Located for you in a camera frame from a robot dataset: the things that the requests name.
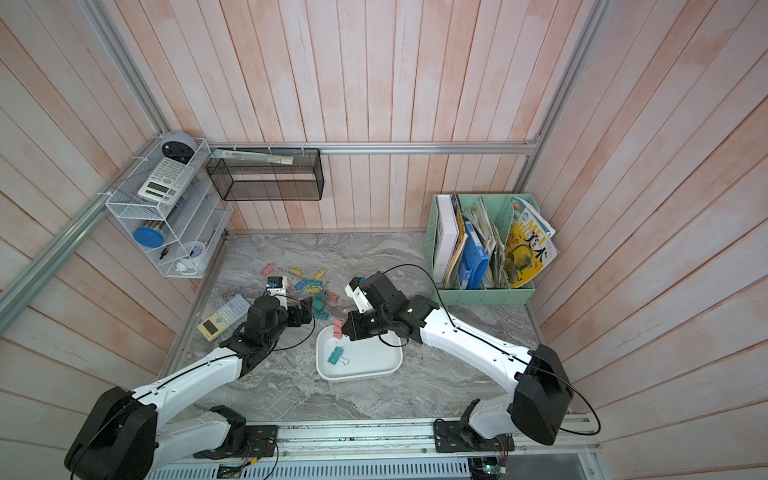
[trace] calculator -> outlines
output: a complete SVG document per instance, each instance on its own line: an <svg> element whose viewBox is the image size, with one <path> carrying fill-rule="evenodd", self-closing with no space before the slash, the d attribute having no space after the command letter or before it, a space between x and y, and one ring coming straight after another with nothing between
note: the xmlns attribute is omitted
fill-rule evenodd
<svg viewBox="0 0 768 480"><path fill-rule="evenodd" d="M243 316L248 313L249 308L250 303L248 303L242 295L237 294L232 300L216 310L213 315L206 318L197 326L197 329L200 330L203 336L210 342L221 335L227 327L243 318Z"/></svg>
<svg viewBox="0 0 768 480"><path fill-rule="evenodd" d="M175 204L186 187L184 174L187 171L186 165L164 158L141 185L138 196L163 204Z"/></svg>

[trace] magazine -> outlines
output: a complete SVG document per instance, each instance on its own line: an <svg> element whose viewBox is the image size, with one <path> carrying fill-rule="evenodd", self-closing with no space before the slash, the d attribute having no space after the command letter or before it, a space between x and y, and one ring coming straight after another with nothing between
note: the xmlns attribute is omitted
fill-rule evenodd
<svg viewBox="0 0 768 480"><path fill-rule="evenodd" d="M512 226L505 247L504 270L509 288L525 285L558 255L552 242L554 228L520 197L513 197Z"/></svg>

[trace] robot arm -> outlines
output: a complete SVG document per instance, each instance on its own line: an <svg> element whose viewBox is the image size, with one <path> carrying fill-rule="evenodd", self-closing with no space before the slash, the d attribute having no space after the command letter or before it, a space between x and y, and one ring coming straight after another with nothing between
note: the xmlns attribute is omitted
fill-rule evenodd
<svg viewBox="0 0 768 480"><path fill-rule="evenodd" d="M355 278L345 288L358 311L350 312L342 333L352 341L392 330L397 336L444 350L494 379L507 391L468 408L471 433L485 439L516 426L536 442L552 445L573 391L554 350L535 351L503 342L457 319L437 303L406 298L383 273Z"/></svg>
<svg viewBox="0 0 768 480"><path fill-rule="evenodd" d="M139 480L189 455L224 458L246 449L245 418L225 406L166 424L208 392L253 370L285 328L312 321L311 303L287 304L285 277L267 280L269 295L257 298L247 320L204 358L132 392L114 387L102 394L65 456L67 469L83 480Z"/></svg>

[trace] gray marble countertop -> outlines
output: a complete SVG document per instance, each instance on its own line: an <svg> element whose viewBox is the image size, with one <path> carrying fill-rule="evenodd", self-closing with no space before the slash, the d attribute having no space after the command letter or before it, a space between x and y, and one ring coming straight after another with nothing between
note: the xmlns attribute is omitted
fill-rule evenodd
<svg viewBox="0 0 768 480"><path fill-rule="evenodd" d="M286 233L238 235L229 241L230 251L208 300L208 317L234 294L249 301L259 296L266 277L261 271L276 265L270 275L298 280L288 267L304 269L312 276L320 267L326 287L341 296L330 309L330 318L317 321L312 336L295 349L275 352L242 379L222 386L184 410L177 420L188 419L216 405L229 406L251 422L277 420L388 419L461 415L475 398L489 399L504 391L477 369L430 346L411 342L403 348L402 366L391 376L355 382L329 383L315 367L317 334L334 318L346 318L352 300L344 285L354 276L368 276L400 263L424 266L424 233ZM387 274L407 296L431 297L425 274L404 266ZM535 348L538 337L531 319L520 306L449 307L458 318L500 339ZM183 353L188 365L228 338L235 326L209 343L197 331ZM299 342L311 325L287 329L279 346Z"/></svg>

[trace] wooden wall panel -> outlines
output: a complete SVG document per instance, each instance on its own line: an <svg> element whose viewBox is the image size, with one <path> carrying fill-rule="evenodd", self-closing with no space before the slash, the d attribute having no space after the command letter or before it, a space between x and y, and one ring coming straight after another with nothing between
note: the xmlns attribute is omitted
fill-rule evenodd
<svg viewBox="0 0 768 480"><path fill-rule="evenodd" d="M526 187L561 251L531 305L616 478L761 478L768 2L629 3Z"/></svg>
<svg viewBox="0 0 768 480"><path fill-rule="evenodd" d="M190 133L230 142L532 139L593 4L105 2L151 77L147 83L161 91L166 115ZM647 0L622 11L647 16L653 5ZM510 191L525 161L516 155L333 155L323 158L322 201L239 202L233 225L424 227L432 195Z"/></svg>
<svg viewBox="0 0 768 480"><path fill-rule="evenodd" d="M106 4L114 10L114 3ZM131 24L140 20L131 17ZM202 16L185 21L204 26ZM143 22L149 25L146 17ZM141 40L144 47L151 41ZM198 61L217 58L205 38L194 40ZM173 58L192 82L197 65L188 60ZM150 71L147 62L138 64ZM202 84L213 90L222 79L220 69L207 71ZM162 91L154 77L147 83ZM2 3L0 84L2 291L157 132L74 0ZM177 108L179 100L187 101L169 102L164 94L158 103L172 126L180 127L181 117L200 134L194 116L184 118L183 109L174 114L170 105ZM223 113L210 120L218 123ZM131 240L103 221L0 339L4 474L63 477L63 455L99 395L157 378L195 288L189 280L163 278ZM45 460L36 462L36 455Z"/></svg>

